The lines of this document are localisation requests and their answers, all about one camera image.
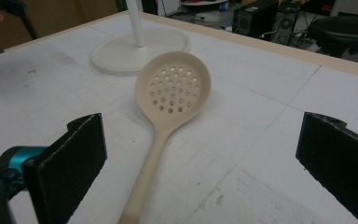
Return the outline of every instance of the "black equipment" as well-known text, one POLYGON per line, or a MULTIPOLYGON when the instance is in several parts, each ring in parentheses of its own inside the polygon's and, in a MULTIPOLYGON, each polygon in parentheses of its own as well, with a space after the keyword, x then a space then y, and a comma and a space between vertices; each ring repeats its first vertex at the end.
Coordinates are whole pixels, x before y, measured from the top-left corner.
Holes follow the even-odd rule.
POLYGON ((50 147, 12 147, 0 157, 0 224, 16 223, 8 201, 28 189, 41 224, 63 224, 106 160, 101 114, 68 123, 50 147))
POLYGON ((286 46, 290 44, 300 10, 301 2, 298 1, 286 0, 280 4, 273 26, 272 42, 286 46))
POLYGON ((257 0, 234 10, 232 32, 270 41, 278 0, 257 0))
POLYGON ((346 123, 306 112, 296 158, 358 219, 358 134, 346 123))

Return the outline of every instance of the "table surface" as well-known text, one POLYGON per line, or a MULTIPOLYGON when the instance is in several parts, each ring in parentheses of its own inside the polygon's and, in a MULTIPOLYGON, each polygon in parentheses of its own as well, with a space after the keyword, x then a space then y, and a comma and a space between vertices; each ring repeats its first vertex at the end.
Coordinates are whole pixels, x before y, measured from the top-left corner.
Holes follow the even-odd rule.
MULTIPOLYGON (((305 111, 358 133, 358 63, 147 14, 142 25, 187 34, 213 82, 205 108, 170 137, 142 223, 358 223, 295 158, 305 111)), ((130 31, 120 13, 0 54, 0 155, 103 115, 108 159, 69 223, 117 223, 153 139, 136 77, 90 62, 130 31)), ((36 223, 27 192, 10 206, 18 223, 36 223)))

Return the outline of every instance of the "cream plastic spoon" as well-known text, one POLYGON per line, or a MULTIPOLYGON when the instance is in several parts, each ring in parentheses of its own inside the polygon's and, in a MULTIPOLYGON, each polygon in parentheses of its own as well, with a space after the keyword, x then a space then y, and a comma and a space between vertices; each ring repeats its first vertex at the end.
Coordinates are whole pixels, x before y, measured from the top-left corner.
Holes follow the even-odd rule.
POLYGON ((151 121, 155 138, 132 189, 119 224, 139 223, 168 137, 204 107, 211 78, 204 63, 184 52, 169 52, 150 61, 138 76, 135 96, 151 121))

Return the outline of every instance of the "round base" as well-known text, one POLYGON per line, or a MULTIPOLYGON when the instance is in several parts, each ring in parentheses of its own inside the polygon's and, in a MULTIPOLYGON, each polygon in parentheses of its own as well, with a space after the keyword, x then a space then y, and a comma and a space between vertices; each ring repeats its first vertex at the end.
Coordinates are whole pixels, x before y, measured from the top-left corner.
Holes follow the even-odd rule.
POLYGON ((169 51, 190 51, 188 37, 173 29, 144 30, 146 45, 137 48, 133 33, 114 36, 91 53, 98 70, 115 76, 138 76, 144 66, 155 57, 169 51))

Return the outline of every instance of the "white pole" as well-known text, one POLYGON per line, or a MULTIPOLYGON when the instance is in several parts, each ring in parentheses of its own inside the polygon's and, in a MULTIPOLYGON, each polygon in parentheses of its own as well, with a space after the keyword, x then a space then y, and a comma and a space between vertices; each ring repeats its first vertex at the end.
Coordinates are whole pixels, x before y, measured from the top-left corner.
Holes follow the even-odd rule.
POLYGON ((139 11, 136 0, 126 0, 127 8, 130 13, 133 35, 135 36, 136 47, 141 48, 146 45, 145 37, 142 32, 141 19, 139 19, 139 11))
POLYGON ((342 4, 344 4, 345 0, 336 0, 333 8, 331 9, 330 12, 330 17, 336 17, 339 13, 339 11, 341 10, 342 4))

